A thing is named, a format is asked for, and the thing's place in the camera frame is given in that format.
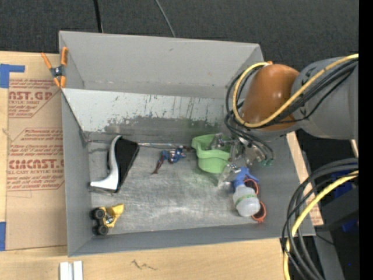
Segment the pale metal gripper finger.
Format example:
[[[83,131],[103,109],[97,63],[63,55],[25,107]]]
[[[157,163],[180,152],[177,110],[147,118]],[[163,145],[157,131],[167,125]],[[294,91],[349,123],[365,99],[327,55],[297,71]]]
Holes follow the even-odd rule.
[[[214,149],[228,151],[233,147],[234,144],[235,140],[226,137],[223,133],[218,133],[215,135]]]
[[[230,182],[231,179],[235,178],[235,175],[241,171],[241,168],[235,163],[229,163],[223,172],[217,177],[217,185],[222,186],[226,182]]]

